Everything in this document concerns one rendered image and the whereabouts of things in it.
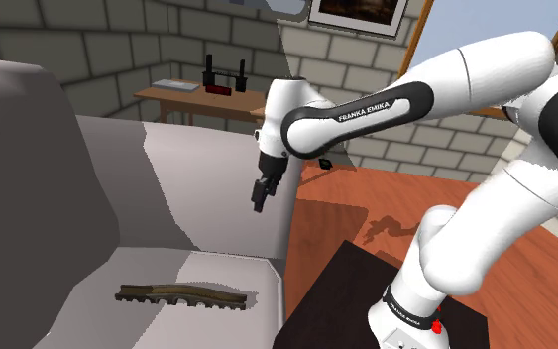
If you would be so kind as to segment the wooden side table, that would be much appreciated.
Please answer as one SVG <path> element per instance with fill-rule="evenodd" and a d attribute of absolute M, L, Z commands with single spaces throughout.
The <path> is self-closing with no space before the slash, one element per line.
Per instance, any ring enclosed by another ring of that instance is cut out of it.
<path fill-rule="evenodd" d="M 237 73 L 213 68 L 213 55 L 205 57 L 202 82 L 166 80 L 170 88 L 160 88 L 155 83 L 134 96 L 159 102 L 160 122 L 167 122 L 171 111 L 181 112 L 190 126 L 194 115 L 212 116 L 262 124 L 265 118 L 265 94 L 249 90 L 245 75 L 246 61 L 241 59 Z"/>

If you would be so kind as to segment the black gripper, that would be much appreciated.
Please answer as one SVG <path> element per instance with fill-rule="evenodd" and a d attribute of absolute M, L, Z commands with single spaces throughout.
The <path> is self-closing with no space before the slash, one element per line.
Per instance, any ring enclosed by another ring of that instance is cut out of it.
<path fill-rule="evenodd" d="M 252 191 L 251 201 L 254 203 L 254 211 L 261 213 L 267 196 L 274 196 L 279 182 L 286 171 L 288 157 L 274 157 L 260 152 L 258 162 L 262 177 L 256 179 Z"/>

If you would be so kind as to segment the grey sofa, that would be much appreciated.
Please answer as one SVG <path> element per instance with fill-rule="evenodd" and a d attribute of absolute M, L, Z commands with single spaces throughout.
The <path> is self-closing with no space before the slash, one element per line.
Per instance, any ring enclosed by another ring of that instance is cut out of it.
<path fill-rule="evenodd" d="M 262 213 L 256 141 L 78 116 L 56 78 L 0 60 L 0 349 L 272 349 L 301 164 Z M 245 310 L 118 301 L 200 286 Z"/>

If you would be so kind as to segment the brown wooden toy track piece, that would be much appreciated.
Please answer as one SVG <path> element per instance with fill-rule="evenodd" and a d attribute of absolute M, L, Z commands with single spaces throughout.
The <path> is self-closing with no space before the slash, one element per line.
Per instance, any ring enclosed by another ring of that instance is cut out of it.
<path fill-rule="evenodd" d="M 120 285 L 114 294 L 118 301 L 137 301 L 152 304 L 164 301 L 169 305 L 177 305 L 184 301 L 187 306 L 203 304 L 206 308 L 217 306 L 219 309 L 245 310 L 248 296 L 242 293 L 219 291 L 215 289 L 183 285 Z"/>

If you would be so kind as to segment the window with wooden frame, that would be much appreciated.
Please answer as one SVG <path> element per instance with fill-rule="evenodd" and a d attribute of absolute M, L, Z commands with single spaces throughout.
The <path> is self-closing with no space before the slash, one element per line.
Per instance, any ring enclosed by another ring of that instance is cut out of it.
<path fill-rule="evenodd" d="M 398 74 L 449 49 L 526 30 L 558 51 L 558 0 L 424 0 Z"/>

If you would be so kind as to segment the framed wall picture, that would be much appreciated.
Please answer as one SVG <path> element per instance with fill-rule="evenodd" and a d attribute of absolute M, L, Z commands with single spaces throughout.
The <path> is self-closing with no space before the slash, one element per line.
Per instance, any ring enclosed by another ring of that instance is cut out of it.
<path fill-rule="evenodd" d="M 311 0 L 308 21 L 395 37 L 408 0 Z"/>

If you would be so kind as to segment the dark robot stand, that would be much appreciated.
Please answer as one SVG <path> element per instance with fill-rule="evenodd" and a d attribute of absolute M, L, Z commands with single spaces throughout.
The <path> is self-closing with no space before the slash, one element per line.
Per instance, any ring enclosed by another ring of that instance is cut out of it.
<path fill-rule="evenodd" d="M 273 349 L 380 349 L 367 313 L 401 261 L 344 241 L 274 341 Z"/>

